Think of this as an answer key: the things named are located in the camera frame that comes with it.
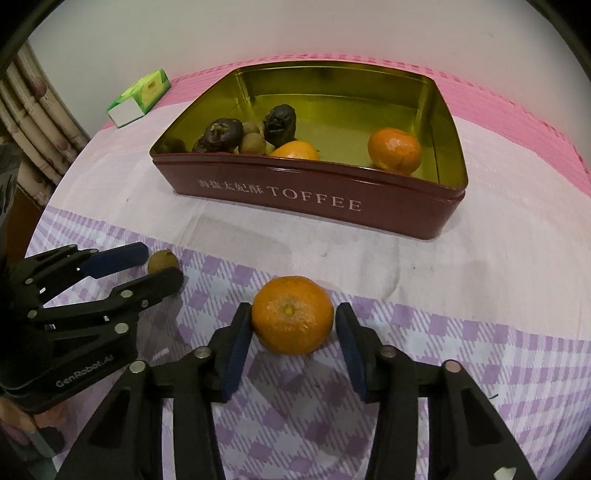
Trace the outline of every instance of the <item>pink cloth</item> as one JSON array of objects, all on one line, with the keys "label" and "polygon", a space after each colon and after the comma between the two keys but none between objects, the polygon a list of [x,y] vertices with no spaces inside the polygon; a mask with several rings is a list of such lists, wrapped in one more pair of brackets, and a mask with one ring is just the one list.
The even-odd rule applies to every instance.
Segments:
[{"label": "pink cloth", "polygon": [[[521,105],[455,75],[400,61],[344,54],[275,55],[201,70],[171,81],[172,88],[154,108],[195,100],[232,70],[247,65],[285,60],[342,60],[393,67],[431,77],[437,83],[452,115],[493,131],[541,157],[581,192],[591,197],[591,173],[568,138]],[[113,126],[107,122],[102,129]]]}]

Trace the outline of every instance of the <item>blue gripper pad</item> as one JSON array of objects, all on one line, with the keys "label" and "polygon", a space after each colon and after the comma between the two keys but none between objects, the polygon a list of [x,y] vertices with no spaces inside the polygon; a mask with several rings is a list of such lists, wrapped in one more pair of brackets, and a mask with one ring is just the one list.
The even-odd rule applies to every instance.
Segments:
[{"label": "blue gripper pad", "polygon": [[368,397],[365,363],[360,349],[360,333],[363,328],[355,316],[350,303],[341,303],[335,313],[336,334],[340,349],[345,357],[349,380],[353,390],[362,401]]},{"label": "blue gripper pad", "polygon": [[228,401],[238,390],[244,362],[251,344],[253,332],[251,305],[247,302],[241,303],[230,326],[216,332],[222,332],[223,330],[225,332],[223,332],[223,340],[220,344],[224,354],[216,357],[216,370],[220,374],[222,397],[224,401]]},{"label": "blue gripper pad", "polygon": [[107,275],[144,265],[150,252],[142,242],[97,252],[86,260],[80,271],[92,278],[103,278]]}]

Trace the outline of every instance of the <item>mandarin orange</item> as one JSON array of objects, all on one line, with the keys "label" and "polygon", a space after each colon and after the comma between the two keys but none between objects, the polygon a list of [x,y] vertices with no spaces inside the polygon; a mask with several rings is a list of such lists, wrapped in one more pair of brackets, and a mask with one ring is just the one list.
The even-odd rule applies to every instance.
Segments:
[{"label": "mandarin orange", "polygon": [[421,165],[421,144],[414,135],[397,128],[381,128],[371,134],[368,153],[382,170],[410,175]]},{"label": "mandarin orange", "polygon": [[278,277],[252,302],[252,325],[263,345],[286,355],[316,350],[333,326],[335,310],[326,291],[305,277]]},{"label": "mandarin orange", "polygon": [[280,146],[271,154],[272,157],[299,158],[301,160],[320,160],[318,151],[308,142],[294,140]]}]

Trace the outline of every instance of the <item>green tissue box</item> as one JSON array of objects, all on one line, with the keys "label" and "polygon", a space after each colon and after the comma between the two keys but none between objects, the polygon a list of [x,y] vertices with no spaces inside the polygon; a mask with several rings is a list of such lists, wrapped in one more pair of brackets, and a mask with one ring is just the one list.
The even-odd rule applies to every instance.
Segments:
[{"label": "green tissue box", "polygon": [[169,88],[164,70],[156,70],[124,91],[107,109],[107,114],[117,128],[127,125],[148,113]]}]

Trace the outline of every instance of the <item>white wall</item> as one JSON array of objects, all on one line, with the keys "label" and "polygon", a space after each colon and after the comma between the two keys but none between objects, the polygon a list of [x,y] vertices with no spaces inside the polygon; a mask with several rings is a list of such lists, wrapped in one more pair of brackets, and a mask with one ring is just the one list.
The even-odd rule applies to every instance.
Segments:
[{"label": "white wall", "polygon": [[591,83],[525,0],[66,0],[31,36],[90,134],[146,73],[169,77],[278,53],[429,66],[491,88],[565,132],[591,159]]}]

